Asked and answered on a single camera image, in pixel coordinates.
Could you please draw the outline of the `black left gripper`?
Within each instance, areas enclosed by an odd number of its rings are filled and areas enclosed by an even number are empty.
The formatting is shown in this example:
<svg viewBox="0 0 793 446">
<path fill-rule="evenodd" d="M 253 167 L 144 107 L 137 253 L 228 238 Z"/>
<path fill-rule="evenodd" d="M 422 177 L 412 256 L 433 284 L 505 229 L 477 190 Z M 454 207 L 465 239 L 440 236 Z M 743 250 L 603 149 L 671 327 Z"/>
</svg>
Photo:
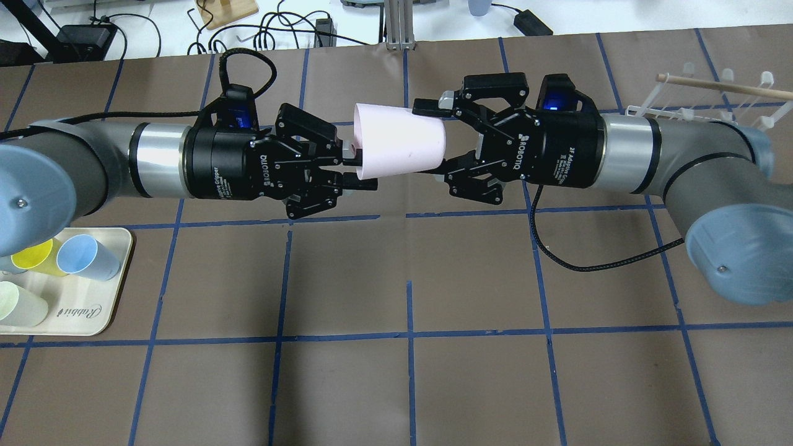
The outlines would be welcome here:
<svg viewBox="0 0 793 446">
<path fill-rule="evenodd" d="M 273 127 L 258 123 L 254 91 L 226 87 L 204 107 L 186 137 L 186 185 L 194 198 L 282 201 L 287 217 L 328 211 L 348 190 L 377 190 L 379 181 L 343 174 L 362 167 L 362 150 L 340 141 L 331 123 L 284 103 Z"/>
</svg>

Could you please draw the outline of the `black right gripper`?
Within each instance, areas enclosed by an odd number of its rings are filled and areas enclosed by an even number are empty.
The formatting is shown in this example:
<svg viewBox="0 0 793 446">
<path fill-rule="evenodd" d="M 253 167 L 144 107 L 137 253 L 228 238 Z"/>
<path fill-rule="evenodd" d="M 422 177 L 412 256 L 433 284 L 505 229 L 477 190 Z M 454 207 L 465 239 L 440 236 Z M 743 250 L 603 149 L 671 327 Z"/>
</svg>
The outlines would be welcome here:
<svg viewBox="0 0 793 446">
<path fill-rule="evenodd" d="M 605 152 L 605 121 L 567 74 L 547 74 L 535 108 L 527 106 L 523 73 L 470 74 L 458 90 L 416 98 L 411 112 L 454 118 L 480 136 L 476 149 L 427 171 L 442 176 L 450 195 L 503 203 L 509 181 L 567 188 L 595 183 Z"/>
</svg>

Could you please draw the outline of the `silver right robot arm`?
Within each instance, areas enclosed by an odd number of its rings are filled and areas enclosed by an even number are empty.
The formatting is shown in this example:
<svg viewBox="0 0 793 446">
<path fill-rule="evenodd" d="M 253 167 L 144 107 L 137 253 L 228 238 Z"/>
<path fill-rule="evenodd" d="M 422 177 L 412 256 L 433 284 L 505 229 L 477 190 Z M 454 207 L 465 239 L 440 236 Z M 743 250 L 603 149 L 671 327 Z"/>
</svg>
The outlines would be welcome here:
<svg viewBox="0 0 793 446">
<path fill-rule="evenodd" d="M 764 133 L 603 114 L 567 74 L 545 76 L 536 107 L 528 90 L 521 72 L 472 74 L 458 90 L 414 101 L 414 114 L 454 118 L 480 136 L 432 169 L 452 196 L 499 205 L 517 180 L 657 196 L 716 293 L 745 305 L 791 300 L 791 186 L 771 181 Z"/>
</svg>

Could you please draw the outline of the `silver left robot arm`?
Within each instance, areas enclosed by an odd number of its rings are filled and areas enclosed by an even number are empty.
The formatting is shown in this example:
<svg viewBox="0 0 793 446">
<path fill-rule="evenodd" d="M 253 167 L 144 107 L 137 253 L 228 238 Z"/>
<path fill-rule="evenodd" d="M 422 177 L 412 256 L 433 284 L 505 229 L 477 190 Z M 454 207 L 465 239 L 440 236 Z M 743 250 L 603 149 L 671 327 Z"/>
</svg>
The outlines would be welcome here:
<svg viewBox="0 0 793 446">
<path fill-rule="evenodd" d="M 254 91 L 232 84 L 194 125 L 39 121 L 2 144 L 3 256 L 51 239 L 118 197 L 282 201 L 298 219 L 336 206 L 376 180 L 348 163 L 334 125 L 281 105 L 261 129 Z"/>
</svg>

